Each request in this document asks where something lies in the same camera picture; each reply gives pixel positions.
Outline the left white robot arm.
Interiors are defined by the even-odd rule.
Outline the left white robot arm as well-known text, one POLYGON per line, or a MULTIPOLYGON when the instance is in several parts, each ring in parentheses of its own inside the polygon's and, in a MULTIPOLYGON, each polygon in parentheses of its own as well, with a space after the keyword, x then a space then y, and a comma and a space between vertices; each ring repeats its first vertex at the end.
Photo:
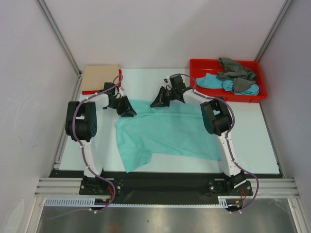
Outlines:
POLYGON ((116 110, 120 117, 137 115, 128 97, 114 83, 105 83, 103 90, 82 101, 70 101, 66 113, 66 134, 77 143, 85 164, 84 177, 94 178, 90 188, 97 194, 107 190, 107 181, 100 178, 103 167, 99 163, 92 138, 98 131, 97 113, 107 108, 116 110))

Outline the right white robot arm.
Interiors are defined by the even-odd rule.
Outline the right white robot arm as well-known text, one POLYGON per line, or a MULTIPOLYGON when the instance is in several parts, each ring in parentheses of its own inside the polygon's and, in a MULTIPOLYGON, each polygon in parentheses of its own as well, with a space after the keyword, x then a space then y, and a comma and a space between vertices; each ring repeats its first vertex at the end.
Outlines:
POLYGON ((239 166, 232 143, 234 117, 230 106, 221 97, 206 96, 190 87, 168 90, 162 86, 150 107, 169 107, 173 100, 200 107, 204 127, 214 136, 220 148, 225 176, 224 189, 230 195, 237 194, 246 182, 246 177, 239 166))

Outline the mint green t shirt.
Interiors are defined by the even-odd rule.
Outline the mint green t shirt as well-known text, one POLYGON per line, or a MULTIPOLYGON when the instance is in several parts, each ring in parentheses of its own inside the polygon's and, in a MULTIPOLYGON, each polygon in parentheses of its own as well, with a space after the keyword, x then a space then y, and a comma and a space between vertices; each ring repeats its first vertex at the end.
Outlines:
POLYGON ((126 172, 151 162, 153 154, 221 161, 216 139, 204 128, 198 106, 173 102, 152 108, 149 101, 133 100, 137 115, 115 124, 119 154, 126 172))

